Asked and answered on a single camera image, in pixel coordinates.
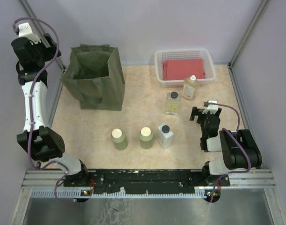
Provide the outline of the green canvas bag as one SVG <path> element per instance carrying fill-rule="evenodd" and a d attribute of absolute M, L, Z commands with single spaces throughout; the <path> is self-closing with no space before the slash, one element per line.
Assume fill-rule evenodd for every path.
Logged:
<path fill-rule="evenodd" d="M 109 45 L 73 47 L 70 64 L 61 77 L 81 109 L 121 111 L 125 78 L 119 50 Z"/>

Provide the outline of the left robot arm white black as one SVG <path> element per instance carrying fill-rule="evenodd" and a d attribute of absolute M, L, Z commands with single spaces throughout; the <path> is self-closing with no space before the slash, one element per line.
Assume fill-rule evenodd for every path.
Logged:
<path fill-rule="evenodd" d="M 55 164 L 64 171 L 64 186 L 85 186 L 90 174 L 84 163 L 65 152 L 63 138 L 50 128 L 46 115 L 47 71 L 46 68 L 61 56 L 50 34 L 44 38 L 45 46 L 36 35 L 20 35 L 11 46 L 18 57 L 16 71 L 25 101 L 25 124 L 23 132 L 16 139 L 27 152 L 30 165 L 35 162 Z"/>

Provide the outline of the amber bottle white cap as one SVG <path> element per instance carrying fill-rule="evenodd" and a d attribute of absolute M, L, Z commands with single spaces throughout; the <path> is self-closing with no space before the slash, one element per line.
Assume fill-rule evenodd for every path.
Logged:
<path fill-rule="evenodd" d="M 191 75 L 183 82 L 182 97 L 186 100 L 192 101 L 197 93 L 200 83 L 195 75 Z"/>

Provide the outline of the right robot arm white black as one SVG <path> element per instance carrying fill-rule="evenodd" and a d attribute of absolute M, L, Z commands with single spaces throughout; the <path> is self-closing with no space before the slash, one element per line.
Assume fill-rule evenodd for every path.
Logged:
<path fill-rule="evenodd" d="M 246 173 L 262 165 L 262 154 L 250 130 L 219 130 L 221 111 L 218 105 L 204 109 L 194 106 L 190 115 L 190 121 L 196 120 L 201 128 L 201 150 L 222 153 L 220 158 L 206 162 L 198 173 L 197 178 L 209 186 L 221 183 L 222 175 Z"/>

